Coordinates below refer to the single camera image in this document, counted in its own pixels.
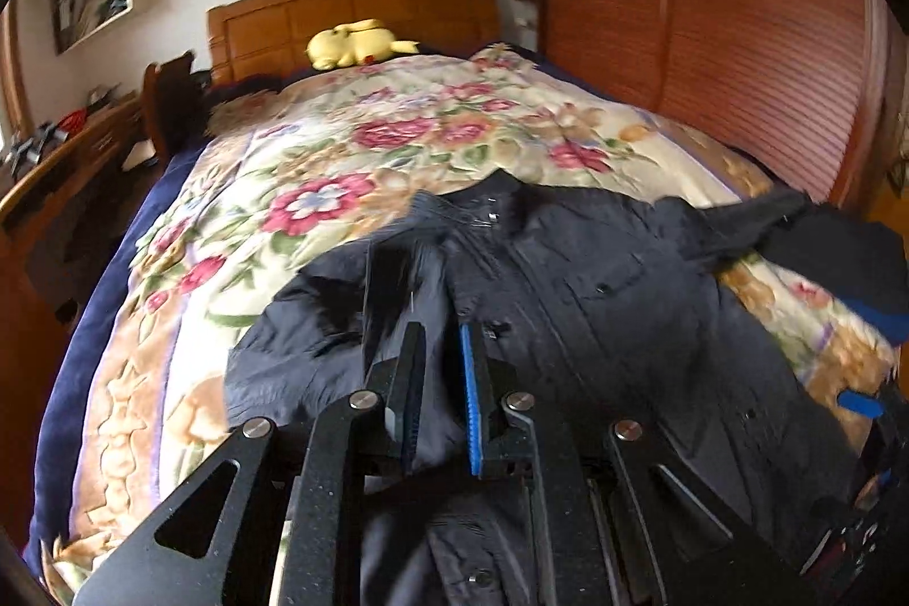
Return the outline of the black quilted jacket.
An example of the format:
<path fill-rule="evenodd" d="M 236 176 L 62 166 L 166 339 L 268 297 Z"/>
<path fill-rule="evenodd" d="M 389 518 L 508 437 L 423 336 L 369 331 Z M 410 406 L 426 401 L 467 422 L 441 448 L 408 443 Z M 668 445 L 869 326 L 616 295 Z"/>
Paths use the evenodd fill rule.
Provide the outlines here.
<path fill-rule="evenodd" d="M 427 334 L 415 473 L 368 497 L 366 604 L 524 604 L 530 552 L 515 487 L 482 486 L 464 458 L 459 329 L 578 431 L 653 421 L 682 460 L 790 566 L 848 498 L 857 457 L 783 350 L 716 280 L 773 224 L 806 208 L 775 187 L 723 208 L 638 202 L 495 172 L 310 261 L 228 358 L 231 424 L 318 417 Z"/>

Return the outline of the navy blue bed sheet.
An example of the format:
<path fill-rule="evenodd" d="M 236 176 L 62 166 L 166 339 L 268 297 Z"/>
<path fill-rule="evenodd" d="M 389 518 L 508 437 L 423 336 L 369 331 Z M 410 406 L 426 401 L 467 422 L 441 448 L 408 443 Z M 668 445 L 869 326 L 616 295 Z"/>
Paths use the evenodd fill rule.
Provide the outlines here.
<path fill-rule="evenodd" d="M 34 508 L 28 543 L 22 552 L 24 564 L 35 578 L 43 577 L 41 550 L 52 545 L 56 538 L 66 538 L 71 529 L 72 485 L 82 446 L 89 387 L 110 341 L 115 315 L 128 292 L 130 263 L 137 252 L 137 240 L 174 202 L 206 144 L 206 140 L 197 141 L 177 154 L 151 187 L 100 275 L 61 360 L 37 437 Z"/>

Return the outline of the wooden headboard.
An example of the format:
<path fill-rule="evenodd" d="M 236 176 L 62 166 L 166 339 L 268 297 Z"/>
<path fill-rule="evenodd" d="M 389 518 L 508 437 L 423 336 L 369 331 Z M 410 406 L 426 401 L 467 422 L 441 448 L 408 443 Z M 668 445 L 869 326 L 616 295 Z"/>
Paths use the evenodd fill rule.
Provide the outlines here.
<path fill-rule="evenodd" d="M 470 55 L 501 38 L 498 0 L 237 0 L 208 11 L 212 80 L 286 77 L 307 69 L 313 35 L 376 18 L 404 40 Z"/>

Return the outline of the wooden desk cabinet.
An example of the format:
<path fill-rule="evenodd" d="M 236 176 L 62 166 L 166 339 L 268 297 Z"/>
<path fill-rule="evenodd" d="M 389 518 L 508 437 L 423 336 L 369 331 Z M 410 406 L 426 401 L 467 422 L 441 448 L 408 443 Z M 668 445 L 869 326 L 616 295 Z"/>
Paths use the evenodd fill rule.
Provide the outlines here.
<path fill-rule="evenodd" d="M 35 251 L 60 237 L 63 214 L 115 157 L 141 139 L 140 97 L 93 115 L 2 197 L 2 529 L 28 538 L 43 412 L 69 343 L 48 292 L 35 286 Z"/>

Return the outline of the floral bed blanket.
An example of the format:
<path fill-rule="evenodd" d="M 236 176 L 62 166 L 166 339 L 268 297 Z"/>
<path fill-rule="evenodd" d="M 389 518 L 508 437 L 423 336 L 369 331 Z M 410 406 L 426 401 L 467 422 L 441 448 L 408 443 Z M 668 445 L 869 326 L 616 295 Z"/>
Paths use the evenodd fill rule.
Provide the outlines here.
<path fill-rule="evenodd" d="M 262 81 L 214 107 L 210 132 L 174 202 L 137 240 L 89 387 L 71 529 L 40 554 L 61 604 L 80 604 L 80 587 L 117 546 L 232 432 L 262 417 L 230 423 L 225 374 L 277 292 L 320 255 L 404 218 L 416 195 L 463 191 L 495 172 L 697 209 L 792 189 L 695 129 L 599 98 L 499 44 L 468 58 L 399 57 L 281 87 Z M 803 569 L 853 502 L 872 428 L 837 397 L 874 397 L 895 383 L 898 346 L 821 286 L 770 263 L 758 243 L 718 266 L 716 280 L 777 342 L 857 457 L 848 498 L 824 506 L 826 530 L 809 558 L 790 566 L 779 557 L 809 587 L 806 604 L 821 604 Z M 622 419 L 658 432 L 682 460 L 658 424 L 610 423 Z"/>

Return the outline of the wooden slatted wardrobe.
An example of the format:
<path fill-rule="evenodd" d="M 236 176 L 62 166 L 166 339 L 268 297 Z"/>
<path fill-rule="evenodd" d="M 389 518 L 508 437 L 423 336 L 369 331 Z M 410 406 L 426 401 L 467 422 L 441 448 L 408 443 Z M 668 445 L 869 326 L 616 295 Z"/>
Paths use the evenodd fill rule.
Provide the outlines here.
<path fill-rule="evenodd" d="M 548 61 L 868 209 L 897 147 L 906 39 L 886 0 L 539 0 Z"/>

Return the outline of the black folded garment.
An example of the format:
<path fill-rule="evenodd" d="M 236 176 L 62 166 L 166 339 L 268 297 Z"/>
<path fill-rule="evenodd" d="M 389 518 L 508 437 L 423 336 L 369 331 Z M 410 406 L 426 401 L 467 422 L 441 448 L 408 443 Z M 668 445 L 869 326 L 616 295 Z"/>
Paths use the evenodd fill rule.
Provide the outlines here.
<path fill-rule="evenodd" d="M 775 224 L 758 252 L 821 286 L 890 345 L 906 343 L 907 258 L 900 235 L 884 224 L 814 204 Z"/>

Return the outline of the wooden chair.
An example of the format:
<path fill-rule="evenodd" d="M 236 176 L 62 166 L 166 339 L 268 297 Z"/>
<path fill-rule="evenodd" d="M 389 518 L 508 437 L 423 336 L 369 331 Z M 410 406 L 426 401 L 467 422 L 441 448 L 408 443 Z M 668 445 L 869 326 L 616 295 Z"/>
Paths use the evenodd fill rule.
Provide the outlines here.
<path fill-rule="evenodd" d="M 186 51 L 165 63 L 151 63 L 143 74 L 141 121 L 162 168 L 205 131 L 206 109 L 193 76 L 194 59 L 194 52 Z"/>

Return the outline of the yellow plush toy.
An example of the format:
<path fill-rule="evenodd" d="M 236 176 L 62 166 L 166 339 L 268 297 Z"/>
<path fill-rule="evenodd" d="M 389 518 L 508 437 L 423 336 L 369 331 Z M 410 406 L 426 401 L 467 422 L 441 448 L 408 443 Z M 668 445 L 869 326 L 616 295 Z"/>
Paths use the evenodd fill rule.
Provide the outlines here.
<path fill-rule="evenodd" d="M 307 55 L 316 70 L 370 66 L 394 55 L 418 54 L 419 43 L 401 40 L 381 20 L 368 18 L 342 23 L 318 32 L 307 44 Z"/>

